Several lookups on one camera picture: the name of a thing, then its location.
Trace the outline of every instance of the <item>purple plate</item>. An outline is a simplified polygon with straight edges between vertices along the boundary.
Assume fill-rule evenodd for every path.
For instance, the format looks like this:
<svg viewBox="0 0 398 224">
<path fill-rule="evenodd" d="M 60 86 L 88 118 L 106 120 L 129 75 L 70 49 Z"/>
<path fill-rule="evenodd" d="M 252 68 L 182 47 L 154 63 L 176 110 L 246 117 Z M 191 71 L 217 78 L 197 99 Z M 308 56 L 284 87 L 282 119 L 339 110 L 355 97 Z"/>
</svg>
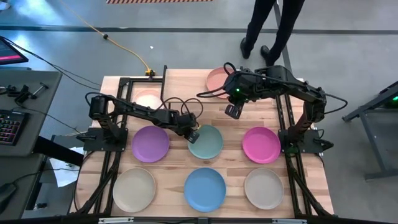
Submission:
<svg viewBox="0 0 398 224">
<path fill-rule="evenodd" d="M 141 128 L 132 139 L 131 150 L 142 162 L 156 162 L 163 158 L 170 147 L 167 133 L 156 126 Z"/>
</svg>

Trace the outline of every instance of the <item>pink plate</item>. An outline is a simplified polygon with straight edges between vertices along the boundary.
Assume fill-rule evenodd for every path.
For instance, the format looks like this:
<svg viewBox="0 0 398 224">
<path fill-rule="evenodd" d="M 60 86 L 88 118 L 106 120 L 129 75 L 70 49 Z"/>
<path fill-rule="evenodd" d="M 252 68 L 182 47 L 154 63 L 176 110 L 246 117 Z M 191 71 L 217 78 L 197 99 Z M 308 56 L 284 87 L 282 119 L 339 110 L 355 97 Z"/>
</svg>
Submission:
<svg viewBox="0 0 398 224">
<path fill-rule="evenodd" d="M 234 72 L 234 70 L 232 68 L 227 68 L 227 70 L 229 73 Z M 206 80 L 207 89 L 210 91 L 210 90 L 215 90 L 215 89 L 223 86 L 224 82 L 226 80 L 226 77 L 228 77 L 228 74 L 224 71 L 223 67 L 213 69 L 207 76 L 207 80 Z M 217 91 L 213 94 L 216 95 L 216 94 L 219 94 L 222 92 L 224 92 L 224 90 Z M 222 98 L 222 99 L 226 99 L 227 97 L 228 97 L 227 94 L 218 96 L 218 98 Z"/>
<path fill-rule="evenodd" d="M 279 138 L 268 128 L 252 128 L 243 137 L 243 151 L 254 162 L 274 162 L 280 154 Z"/>
</svg>

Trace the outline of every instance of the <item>keyboard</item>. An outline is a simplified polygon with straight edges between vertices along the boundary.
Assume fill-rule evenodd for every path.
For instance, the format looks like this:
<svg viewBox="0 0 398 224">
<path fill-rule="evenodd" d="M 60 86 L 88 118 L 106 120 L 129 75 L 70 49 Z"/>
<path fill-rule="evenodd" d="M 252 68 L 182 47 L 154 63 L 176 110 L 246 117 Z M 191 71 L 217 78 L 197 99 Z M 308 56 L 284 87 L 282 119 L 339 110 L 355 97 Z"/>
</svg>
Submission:
<svg viewBox="0 0 398 224">
<path fill-rule="evenodd" d="M 15 146 L 27 118 L 28 113 L 0 110 L 0 144 Z"/>
</svg>

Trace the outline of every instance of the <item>gray floor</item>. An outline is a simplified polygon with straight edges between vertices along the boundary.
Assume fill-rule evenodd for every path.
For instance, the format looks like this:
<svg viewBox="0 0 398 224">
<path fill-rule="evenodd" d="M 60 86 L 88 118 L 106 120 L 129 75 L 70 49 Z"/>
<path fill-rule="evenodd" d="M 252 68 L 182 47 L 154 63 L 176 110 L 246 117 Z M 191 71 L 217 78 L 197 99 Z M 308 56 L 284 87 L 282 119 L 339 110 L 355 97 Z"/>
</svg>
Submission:
<svg viewBox="0 0 398 224">
<path fill-rule="evenodd" d="M 126 6 L 107 5 L 97 0 L 65 2 L 96 26 L 151 28 L 246 28 L 254 4 L 254 1 L 240 0 Z M 0 25 L 81 25 L 55 0 L 13 0 L 11 3 L 10 10 L 0 12 Z M 396 30 L 397 10 L 398 2 L 394 0 L 307 0 L 296 28 Z M 276 27 L 274 13 L 271 13 L 264 28 Z M 97 83 L 101 83 L 104 75 L 140 75 L 144 71 L 133 55 L 93 32 L 3 30 L 0 34 Z M 253 69 L 263 67 L 258 50 L 262 44 L 272 45 L 275 38 L 274 34 L 261 34 L 251 58 L 244 60 L 238 48 L 244 33 L 122 32 L 110 33 L 110 36 L 134 49 L 157 71 L 161 71 L 164 64 L 170 68 L 214 68 L 227 61 Z M 335 213 L 346 218 L 398 222 L 398 177 L 365 182 L 365 173 L 378 171 L 370 144 L 359 120 L 351 123 L 341 120 L 343 115 L 397 80 L 397 36 L 294 34 L 287 47 L 296 77 L 349 101 L 346 109 L 328 115 L 317 124 L 326 129 L 324 138 L 335 143 L 324 158 Z M 21 66 L 51 70 L 45 63 L 28 57 L 30 62 Z M 64 77 L 50 114 L 85 130 L 91 123 L 83 99 L 88 91 Z M 340 104 L 330 99 L 327 109 Z M 49 118 L 42 135 L 71 132 Z M 396 147 L 386 147 L 392 156 L 397 154 Z"/>
</svg>

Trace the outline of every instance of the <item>wooden table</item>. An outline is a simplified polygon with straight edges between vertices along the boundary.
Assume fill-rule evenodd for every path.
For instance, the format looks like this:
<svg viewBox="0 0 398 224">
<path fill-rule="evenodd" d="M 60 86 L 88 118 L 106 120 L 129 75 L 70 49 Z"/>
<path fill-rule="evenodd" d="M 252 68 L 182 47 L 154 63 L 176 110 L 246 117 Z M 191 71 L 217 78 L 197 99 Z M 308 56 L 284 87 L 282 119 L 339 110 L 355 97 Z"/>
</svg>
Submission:
<svg viewBox="0 0 398 224">
<path fill-rule="evenodd" d="M 205 79 L 210 70 L 183 70 L 170 69 L 167 71 L 165 81 L 164 99 L 178 96 L 183 100 L 195 97 L 202 91 L 207 91 Z M 120 77 L 104 77 L 101 92 L 116 96 Z M 138 84 L 135 83 L 132 93 L 134 97 L 142 90 L 154 89 L 160 92 L 160 84 Z M 201 99 L 205 110 L 198 119 L 200 124 L 211 124 L 216 126 L 224 138 L 224 148 L 219 156 L 210 160 L 197 159 L 190 154 L 187 141 L 166 130 L 170 136 L 170 151 L 159 162 L 143 163 L 138 161 L 131 152 L 131 139 L 135 133 L 144 126 L 151 125 L 150 122 L 128 117 L 127 127 L 129 138 L 126 151 L 123 152 L 119 166 L 119 174 L 133 167 L 143 167 L 155 177 L 157 192 L 155 199 L 143 211 L 137 213 L 126 213 L 113 205 L 112 216 L 146 216 L 146 217 L 228 217 L 228 218 L 292 218 L 294 217 L 292 199 L 290 196 L 289 181 L 284 156 L 271 164 L 256 164 L 250 161 L 241 149 L 241 141 L 244 133 L 255 126 L 265 126 L 275 133 L 279 129 L 279 120 L 276 110 L 276 102 L 272 99 L 261 100 L 256 103 L 248 103 L 239 120 L 233 120 L 224 114 L 228 102 L 219 98 Z M 295 120 L 302 114 L 302 101 L 291 98 Z M 179 110 L 181 103 L 172 101 L 172 108 Z M 200 112 L 198 103 L 188 104 L 190 111 L 195 114 Z M 95 152 L 85 162 L 78 179 L 76 198 L 78 205 L 87 201 L 100 179 L 104 152 Z M 308 188 L 324 206 L 333 213 L 328 184 L 321 160 L 313 154 L 302 155 L 305 176 Z M 227 184 L 227 196 L 221 208 L 214 212 L 201 213 L 192 209 L 183 196 L 183 186 L 188 174 L 199 167 L 212 167 L 224 177 Z M 284 198 L 282 203 L 272 210 L 261 210 L 253 206 L 244 194 L 243 183 L 245 177 L 255 168 L 266 167 L 278 174 L 284 185 Z M 296 184 L 300 208 L 304 211 L 301 190 Z M 104 191 L 104 208 L 108 195 L 108 187 Z"/>
</svg>

